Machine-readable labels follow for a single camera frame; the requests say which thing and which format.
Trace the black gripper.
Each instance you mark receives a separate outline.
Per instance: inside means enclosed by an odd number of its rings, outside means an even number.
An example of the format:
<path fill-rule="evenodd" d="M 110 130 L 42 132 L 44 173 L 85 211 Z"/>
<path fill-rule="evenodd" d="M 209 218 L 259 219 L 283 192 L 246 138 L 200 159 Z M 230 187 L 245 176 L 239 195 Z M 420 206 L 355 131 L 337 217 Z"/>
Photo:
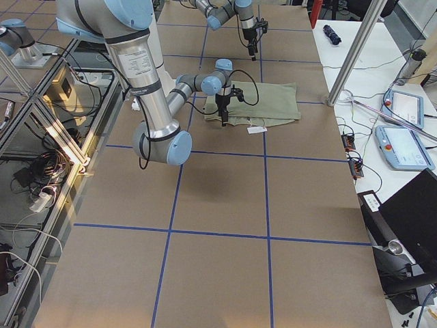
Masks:
<path fill-rule="evenodd" d="M 228 123 L 227 106 L 230 104 L 230 96 L 216 94 L 215 103 L 218 108 L 218 115 L 221 117 L 221 126 L 227 126 Z"/>
<path fill-rule="evenodd" d="M 257 31 L 255 30 L 255 27 L 243 29 L 243 36 L 244 39 L 247 41 L 247 48 L 249 52 L 249 56 L 251 57 L 252 61 L 256 61 L 256 53 L 257 53 Z"/>

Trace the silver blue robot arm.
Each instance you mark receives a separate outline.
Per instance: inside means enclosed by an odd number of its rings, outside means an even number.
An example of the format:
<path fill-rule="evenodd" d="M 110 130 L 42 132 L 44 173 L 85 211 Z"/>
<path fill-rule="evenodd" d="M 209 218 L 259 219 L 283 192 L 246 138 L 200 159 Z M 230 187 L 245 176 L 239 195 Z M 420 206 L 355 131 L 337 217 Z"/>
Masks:
<path fill-rule="evenodd" d="M 209 74 L 183 74 L 166 94 L 149 46 L 154 8 L 150 1 L 57 1 L 60 32 L 105 44 L 116 71 L 137 99 L 144 122 L 133 148 L 146 161 L 182 165 L 191 154 L 192 137 L 174 118 L 194 92 L 213 96 L 229 89 L 233 64 L 216 61 Z"/>
<path fill-rule="evenodd" d="M 258 20 L 253 12 L 252 1 L 227 1 L 221 7 L 212 5 L 209 1 L 189 1 L 206 18 L 207 25 L 213 31 L 221 28 L 233 17 L 237 18 L 246 44 L 242 43 L 248 50 L 252 61 L 256 60 L 258 29 L 262 29 L 264 22 Z"/>

